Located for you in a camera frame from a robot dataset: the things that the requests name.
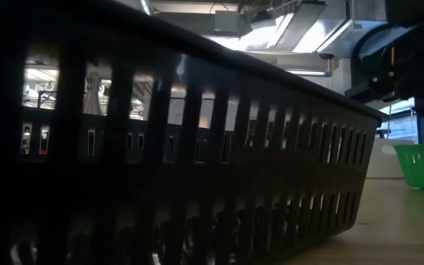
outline black machine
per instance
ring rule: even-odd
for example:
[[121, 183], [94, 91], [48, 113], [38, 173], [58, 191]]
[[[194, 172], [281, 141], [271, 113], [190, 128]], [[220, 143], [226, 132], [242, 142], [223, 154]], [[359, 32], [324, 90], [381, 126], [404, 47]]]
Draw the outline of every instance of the black machine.
[[[376, 99], [391, 102], [414, 97], [416, 111], [424, 117], [424, 1], [386, 1], [386, 17], [388, 24], [370, 30], [356, 44], [353, 65], [367, 76], [370, 93]], [[372, 36], [401, 26], [409, 28], [413, 38], [393, 41], [377, 60], [360, 58], [361, 48]], [[402, 48], [403, 55], [393, 55], [396, 46]]]

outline green plastic basket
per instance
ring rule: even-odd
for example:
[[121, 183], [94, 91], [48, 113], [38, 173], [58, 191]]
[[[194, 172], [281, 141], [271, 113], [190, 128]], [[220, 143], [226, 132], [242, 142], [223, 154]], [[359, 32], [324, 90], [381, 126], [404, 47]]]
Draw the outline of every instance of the green plastic basket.
[[424, 144], [395, 145], [408, 186], [424, 188]]

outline black plastic basket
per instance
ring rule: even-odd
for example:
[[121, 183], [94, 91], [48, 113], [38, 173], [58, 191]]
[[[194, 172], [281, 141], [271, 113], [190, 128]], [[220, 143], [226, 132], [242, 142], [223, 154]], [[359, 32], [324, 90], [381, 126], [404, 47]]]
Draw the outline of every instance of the black plastic basket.
[[[1, 2], [0, 264], [250, 264], [353, 226], [383, 114], [115, 2]], [[60, 69], [55, 110], [21, 107], [34, 54]], [[82, 114], [88, 61], [112, 68], [107, 116]], [[148, 121], [128, 116], [140, 72]], [[181, 126], [167, 124], [177, 82]], [[49, 124], [48, 154], [21, 155], [24, 122]]]

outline floor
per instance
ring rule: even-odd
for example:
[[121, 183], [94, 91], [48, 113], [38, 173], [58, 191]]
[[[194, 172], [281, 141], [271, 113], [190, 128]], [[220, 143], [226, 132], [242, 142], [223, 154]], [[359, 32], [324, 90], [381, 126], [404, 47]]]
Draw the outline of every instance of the floor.
[[291, 264], [424, 265], [424, 190], [366, 180], [355, 226], [281, 263]]

